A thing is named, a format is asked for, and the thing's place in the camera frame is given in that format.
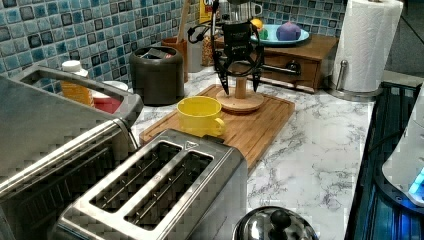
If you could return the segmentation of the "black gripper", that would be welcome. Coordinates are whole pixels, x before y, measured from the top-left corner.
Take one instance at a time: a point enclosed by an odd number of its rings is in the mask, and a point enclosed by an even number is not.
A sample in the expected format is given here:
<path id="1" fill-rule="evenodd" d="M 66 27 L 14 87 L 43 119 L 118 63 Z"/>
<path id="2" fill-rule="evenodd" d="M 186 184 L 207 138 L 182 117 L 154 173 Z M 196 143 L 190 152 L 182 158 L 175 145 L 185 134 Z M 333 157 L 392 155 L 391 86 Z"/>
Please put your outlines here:
<path id="1" fill-rule="evenodd" d="M 212 51 L 214 69 L 218 74 L 223 90 L 229 94 L 228 67 L 229 62 L 248 61 L 252 62 L 251 54 L 254 50 L 250 39 L 252 36 L 252 24 L 250 22 L 225 24 L 222 27 L 224 33 L 224 54 L 221 51 Z M 261 66 L 263 65 L 264 47 L 256 47 L 256 60 L 252 72 L 253 90 L 257 91 L 260 78 Z"/>

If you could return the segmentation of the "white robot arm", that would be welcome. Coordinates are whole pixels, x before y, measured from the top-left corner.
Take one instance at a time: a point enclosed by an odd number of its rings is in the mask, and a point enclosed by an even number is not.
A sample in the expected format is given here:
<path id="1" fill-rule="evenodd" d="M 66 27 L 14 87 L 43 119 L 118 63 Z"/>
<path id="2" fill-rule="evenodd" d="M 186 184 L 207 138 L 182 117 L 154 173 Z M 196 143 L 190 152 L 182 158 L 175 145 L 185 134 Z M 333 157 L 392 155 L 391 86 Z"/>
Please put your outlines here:
<path id="1" fill-rule="evenodd" d="M 423 207 L 423 88 L 395 150 L 378 167 L 375 179 L 380 188 L 412 209 Z"/>

